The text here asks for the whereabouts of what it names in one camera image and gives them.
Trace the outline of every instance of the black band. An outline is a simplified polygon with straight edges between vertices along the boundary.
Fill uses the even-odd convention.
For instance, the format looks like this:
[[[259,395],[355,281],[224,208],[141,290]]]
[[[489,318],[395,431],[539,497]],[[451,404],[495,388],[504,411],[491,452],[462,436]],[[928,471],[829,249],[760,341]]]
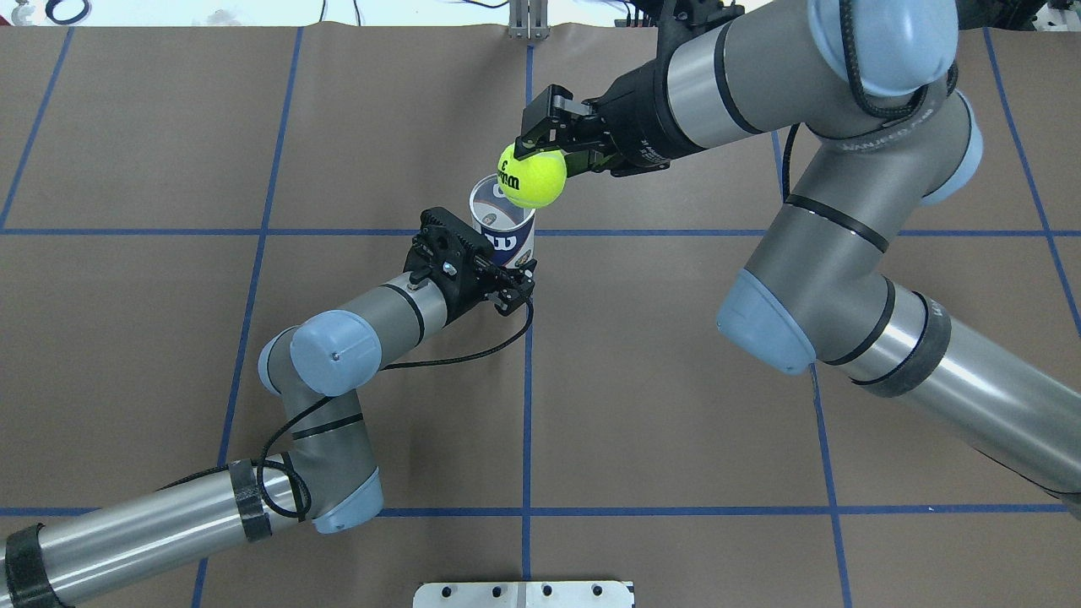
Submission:
[[[8,537],[3,569],[11,605],[15,608],[70,608],[56,597],[49,583],[38,542],[42,528],[43,524],[35,524]]]
[[[53,22],[56,25],[71,25],[74,23],[79,23],[80,21],[82,21],[83,17],[86,16],[86,13],[90,13],[90,0],[82,0],[82,10],[79,11],[78,15],[69,19],[58,19],[55,16],[53,16],[53,11],[59,3],[61,0],[49,0],[48,2],[45,2],[45,16],[49,17],[49,21]]]
[[[873,228],[844,212],[833,209],[828,204],[801,197],[800,195],[788,195],[788,200],[785,201],[785,204],[799,207],[800,209],[805,209],[815,215],[822,215],[826,220],[841,226],[845,230],[855,233],[859,238],[873,244],[875,248],[882,253],[885,253],[885,250],[890,248],[890,241],[882,235],[875,232]]]
[[[882,378],[867,382],[854,380],[853,384],[863,386],[868,393],[879,397],[899,397],[931,378],[932,372],[942,362],[952,333],[949,314],[934,300],[929,300],[920,293],[916,295],[923,302],[926,312],[923,332],[916,342],[916,348],[912,348],[899,366]]]
[[[851,364],[856,360],[859,355],[863,355],[871,347],[871,344],[878,342],[878,339],[882,336],[882,332],[885,331],[885,327],[890,325],[890,318],[893,317],[893,308],[897,304],[897,288],[893,286],[893,281],[885,279],[885,306],[882,308],[882,316],[879,317],[879,322],[875,325],[875,329],[871,330],[867,338],[859,343],[851,353],[832,361],[824,361],[827,366],[843,366],[844,364]]]
[[[410,298],[410,295],[408,293],[405,293],[404,289],[398,287],[397,285],[383,283],[383,287],[388,287],[388,288],[395,290],[396,292],[398,292],[398,295],[401,295],[402,298],[405,299],[405,302],[409,302],[410,307],[413,308],[413,313],[416,315],[416,322],[417,322],[417,325],[421,326],[421,336],[416,339],[416,343],[419,344],[421,342],[423,342],[424,341],[424,315],[421,314],[421,307],[416,305],[416,302],[412,298]]]
[[[281,463],[285,465],[285,468],[296,471],[293,467],[293,459],[289,455],[289,452],[281,452]],[[299,477],[295,475],[286,475],[285,477],[289,479],[289,489],[293,491],[293,506],[296,508],[296,513],[299,514],[296,520],[304,521],[308,517],[305,515],[304,510],[301,508],[301,485],[296,483]]]
[[[750,122],[747,122],[747,119],[739,113],[739,108],[736,107],[735,100],[732,98],[732,91],[729,90],[729,77],[724,71],[724,39],[729,37],[730,25],[732,25],[732,22],[722,25],[721,32],[717,36],[717,47],[713,48],[713,80],[717,81],[717,91],[721,94],[721,101],[724,102],[724,109],[729,110],[732,121],[738,124],[744,131],[758,135],[763,131],[756,129]]]
[[[364,414],[358,412],[350,417],[335,420],[334,422],[328,422],[326,424],[320,424],[319,426],[297,431],[296,433],[293,433],[293,440],[295,441],[305,437],[311,437],[312,435],[319,435],[320,433],[326,433],[328,431],[334,431],[335,428],[342,428],[347,424],[352,424],[353,422],[360,422],[362,420],[364,420]]]
[[[250,460],[238,460],[229,464],[232,495],[237,500],[240,524],[244,527],[244,536],[250,543],[270,538],[273,533],[270,530],[270,518],[263,512],[263,497],[255,483],[253,466]]]

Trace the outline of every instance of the metal bracket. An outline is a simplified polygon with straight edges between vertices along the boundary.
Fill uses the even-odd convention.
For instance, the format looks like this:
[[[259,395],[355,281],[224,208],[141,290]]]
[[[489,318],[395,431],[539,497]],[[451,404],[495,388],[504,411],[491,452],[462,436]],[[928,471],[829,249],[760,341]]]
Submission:
[[[635,608],[635,583],[622,581],[428,583],[413,608]]]
[[[508,36],[536,42],[548,38],[548,0],[510,0]]]

